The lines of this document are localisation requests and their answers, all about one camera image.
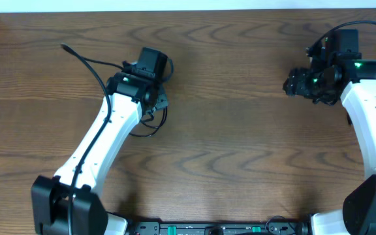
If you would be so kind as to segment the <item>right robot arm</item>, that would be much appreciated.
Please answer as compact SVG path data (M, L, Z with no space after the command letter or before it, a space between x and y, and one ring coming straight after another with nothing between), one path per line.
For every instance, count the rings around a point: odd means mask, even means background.
M292 69L283 89L315 104L343 105L360 146L365 180L340 209L310 216L296 233L376 234L376 61L362 59L355 29L329 31L307 54L310 67Z

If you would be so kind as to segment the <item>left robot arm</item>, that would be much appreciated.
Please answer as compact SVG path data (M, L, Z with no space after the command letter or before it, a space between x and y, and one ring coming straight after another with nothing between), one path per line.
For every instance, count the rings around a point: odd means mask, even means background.
M39 176L31 188L37 234L125 234L128 221L109 213L101 202L104 182L125 139L139 123L148 127L153 113L167 118L163 84L172 60L144 47L134 63L124 61L107 82L101 109L71 157L52 178Z

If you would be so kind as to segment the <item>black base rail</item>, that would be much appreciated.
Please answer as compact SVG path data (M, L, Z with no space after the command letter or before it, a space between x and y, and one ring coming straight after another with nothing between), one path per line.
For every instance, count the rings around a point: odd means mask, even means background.
M312 235L309 221L282 216L267 221L235 222L164 222L158 219L128 221L123 235Z

